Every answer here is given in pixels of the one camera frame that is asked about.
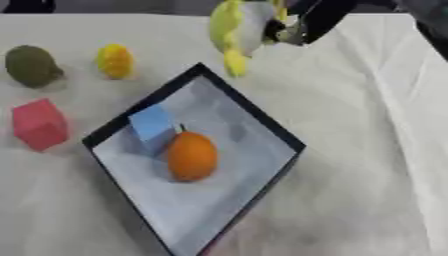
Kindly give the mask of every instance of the box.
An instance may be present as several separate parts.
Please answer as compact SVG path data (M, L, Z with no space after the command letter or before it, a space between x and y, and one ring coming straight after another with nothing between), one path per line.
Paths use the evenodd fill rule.
M215 173L173 181L149 158L129 116L160 104L188 130L208 136ZM203 64L197 64L83 140L84 145L173 256L204 255L294 165L304 144Z

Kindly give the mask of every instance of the stuffed toy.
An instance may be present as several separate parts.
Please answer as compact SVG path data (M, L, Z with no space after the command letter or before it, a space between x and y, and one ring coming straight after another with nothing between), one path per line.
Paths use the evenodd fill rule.
M265 37L267 24L282 24L287 11L283 0L245 2L226 0L213 11L209 23L210 40L224 55L224 66L233 77L246 73L246 60L261 45L271 43Z

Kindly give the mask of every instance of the white cloth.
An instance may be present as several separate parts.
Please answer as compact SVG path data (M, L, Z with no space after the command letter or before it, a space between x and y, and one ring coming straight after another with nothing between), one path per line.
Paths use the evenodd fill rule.
M260 49L238 80L206 26L158 15L0 17L1 52L41 46L67 75L44 91L0 77L2 255L163 255L80 140L199 61L309 146L212 255L448 254L448 66L412 18L350 16L312 46ZM93 64L114 42L135 56L131 79L105 80ZM71 123L70 141L44 154L12 136L10 116L41 97Z

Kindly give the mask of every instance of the foam toy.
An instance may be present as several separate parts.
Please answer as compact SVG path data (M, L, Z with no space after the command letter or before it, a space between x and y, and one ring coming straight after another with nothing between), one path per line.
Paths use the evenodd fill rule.
M176 136L173 118L158 104L130 116L129 121L152 157L161 153Z
M42 99L12 110L14 135L36 151L68 139L67 122L48 99Z
M98 52L98 68L112 79L122 79L132 73L133 58L131 53L119 44L108 44Z
M5 67L12 78L29 88L44 87L64 74L50 53L29 45L10 50Z
M224 66L231 76L246 73L246 60L267 41L267 24L286 19L284 0L245 2L227 0L219 4L210 16L209 36L224 54Z

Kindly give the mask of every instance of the yellow ball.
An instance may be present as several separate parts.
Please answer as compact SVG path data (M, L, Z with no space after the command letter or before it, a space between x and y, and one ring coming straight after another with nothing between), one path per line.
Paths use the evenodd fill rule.
M132 72L132 55L119 44L108 44L100 49L96 62L98 68L112 79L125 78Z

